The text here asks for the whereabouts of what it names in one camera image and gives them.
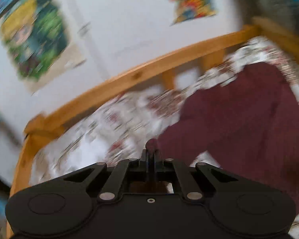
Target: wooden post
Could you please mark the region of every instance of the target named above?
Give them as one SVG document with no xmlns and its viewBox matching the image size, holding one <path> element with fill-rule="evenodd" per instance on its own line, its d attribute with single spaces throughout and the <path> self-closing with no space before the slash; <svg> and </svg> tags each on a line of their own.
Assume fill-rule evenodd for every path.
<svg viewBox="0 0 299 239">
<path fill-rule="evenodd" d="M 175 89 L 174 78 L 175 73 L 173 69 L 162 73 L 163 84 L 166 90 Z"/>
<path fill-rule="evenodd" d="M 202 72 L 209 70 L 215 66 L 218 66 L 222 63 L 225 57 L 225 49 L 218 50 L 211 54 L 205 55 L 200 58 L 200 67 Z"/>
</svg>

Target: floral bedspread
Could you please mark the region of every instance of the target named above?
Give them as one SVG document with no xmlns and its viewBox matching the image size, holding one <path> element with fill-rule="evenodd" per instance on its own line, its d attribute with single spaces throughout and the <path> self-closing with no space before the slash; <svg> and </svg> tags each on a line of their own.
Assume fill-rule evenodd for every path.
<svg viewBox="0 0 299 239">
<path fill-rule="evenodd" d="M 149 139 L 179 120 L 179 110 L 188 96 L 198 89 L 227 85 L 245 65 L 258 62 L 275 65 L 289 82 L 299 103 L 299 65 L 274 43 L 259 36 L 229 55 L 220 66 L 206 71 L 183 91 L 166 91 L 157 96 L 128 92 L 108 101 L 36 154 L 30 184 L 48 181 L 95 162 L 115 166 L 120 160 L 139 158 Z M 197 156 L 191 166 L 197 162 L 220 167 L 208 152 Z M 299 215 L 290 235 L 299 238 Z"/>
</svg>

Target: black mount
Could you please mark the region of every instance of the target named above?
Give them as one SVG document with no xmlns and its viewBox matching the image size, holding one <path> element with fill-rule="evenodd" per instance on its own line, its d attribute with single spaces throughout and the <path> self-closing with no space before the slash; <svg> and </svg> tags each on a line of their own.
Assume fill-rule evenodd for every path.
<svg viewBox="0 0 299 239">
<path fill-rule="evenodd" d="M 295 215 L 276 189 L 209 164 L 161 160 L 155 146 L 141 159 L 96 163 L 24 189 L 6 207 L 15 239 L 290 238 Z"/>
</svg>

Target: wooden bed frame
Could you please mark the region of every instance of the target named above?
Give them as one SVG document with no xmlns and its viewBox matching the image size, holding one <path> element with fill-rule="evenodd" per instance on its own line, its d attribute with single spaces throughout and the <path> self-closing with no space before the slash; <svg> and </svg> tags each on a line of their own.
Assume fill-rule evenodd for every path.
<svg viewBox="0 0 299 239">
<path fill-rule="evenodd" d="M 48 116 L 38 115 L 25 128 L 27 137 L 16 166 L 10 196 L 29 186 L 32 161 L 42 147 L 108 100 L 157 75 L 161 76 L 166 89 L 173 89 L 173 70 L 177 66 L 199 59 L 202 71 L 206 71 L 222 63 L 226 49 L 259 35 L 274 41 L 299 63 L 299 37 L 266 18 L 255 17 L 254 24 L 245 25 L 241 31 L 201 41 L 136 66 L 83 93 Z M 12 235 L 7 224 L 7 238 Z"/>
</svg>

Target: maroon blanket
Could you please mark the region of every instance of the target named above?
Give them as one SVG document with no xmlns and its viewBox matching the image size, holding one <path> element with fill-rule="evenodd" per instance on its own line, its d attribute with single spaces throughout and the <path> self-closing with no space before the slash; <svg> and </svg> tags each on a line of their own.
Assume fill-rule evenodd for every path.
<svg viewBox="0 0 299 239">
<path fill-rule="evenodd" d="M 299 212 L 299 106 L 272 65 L 246 66 L 234 82 L 195 92 L 158 142 L 164 158 L 188 165 L 208 150 L 225 170 L 287 192 Z"/>
</svg>

